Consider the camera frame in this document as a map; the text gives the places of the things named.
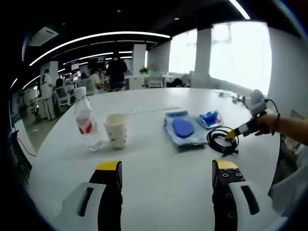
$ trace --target white paper cup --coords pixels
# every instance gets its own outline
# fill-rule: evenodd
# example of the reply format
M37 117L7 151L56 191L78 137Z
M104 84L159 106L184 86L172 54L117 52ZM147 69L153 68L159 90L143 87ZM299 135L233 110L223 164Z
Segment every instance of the white paper cup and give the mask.
M104 121L104 126L111 145L123 148L127 139L127 114L111 114Z

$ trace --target ceiling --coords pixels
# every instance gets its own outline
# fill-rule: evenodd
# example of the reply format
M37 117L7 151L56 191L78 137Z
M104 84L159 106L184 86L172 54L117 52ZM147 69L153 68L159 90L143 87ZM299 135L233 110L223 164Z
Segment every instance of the ceiling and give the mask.
M265 21L269 26L278 28L296 36L300 36L290 21L270 0L238 0L247 11L251 20ZM305 15L300 0L294 2L294 9L301 15ZM147 44L150 50L155 43L163 43L170 40L145 35L109 35L89 38L64 46L29 66L36 58L50 49L65 42L83 36L111 32L111 31L142 31L161 33L174 36L184 31L198 28L210 28L212 24L242 20L242 15L227 0L156 0L153 2L109 1L104 4L72 4L69 6L54 6L41 10L38 6L26 4L24 8L16 9L19 15L12 26L12 55L11 59L15 68L13 90L22 88L26 83L39 74L42 64L50 61L59 61L59 69L62 63L84 56L112 52L131 51L136 42L123 42L122 40L138 40L138 43ZM43 44L41 47L26 47L24 61L22 62L21 50L24 38L30 40L42 27L59 33L58 36Z

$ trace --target human hand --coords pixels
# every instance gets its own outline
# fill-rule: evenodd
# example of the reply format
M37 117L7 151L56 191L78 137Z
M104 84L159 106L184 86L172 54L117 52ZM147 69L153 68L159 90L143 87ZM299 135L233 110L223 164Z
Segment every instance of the human hand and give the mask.
M263 134L269 134L275 129L275 122L277 120L277 115L265 114L257 118L257 130L256 136Z

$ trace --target round table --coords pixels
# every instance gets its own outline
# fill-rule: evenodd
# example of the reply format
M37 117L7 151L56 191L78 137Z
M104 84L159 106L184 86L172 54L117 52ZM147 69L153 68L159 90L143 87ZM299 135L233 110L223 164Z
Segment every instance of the round table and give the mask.
M135 230L214 230L212 160L205 149L179 152L163 129L166 112L190 115L218 109L224 125L236 128L249 120L249 111L231 98L206 89L128 90L89 97L105 146L92 153L82 143L70 108L53 127L33 164L28 190L39 211L52 222L62 201L82 182L89 182L98 164L123 163L121 226ZM123 150L109 146L103 120L111 113L129 113L128 142ZM268 193L279 155L279 134L240 137L234 162L246 180Z

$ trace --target bottle cap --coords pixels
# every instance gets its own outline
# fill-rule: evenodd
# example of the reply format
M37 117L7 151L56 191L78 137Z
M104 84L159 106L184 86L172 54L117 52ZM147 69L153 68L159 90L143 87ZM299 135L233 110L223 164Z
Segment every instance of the bottle cap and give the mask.
M74 89L74 94L75 94L76 99L86 96L87 88L86 87L76 88Z

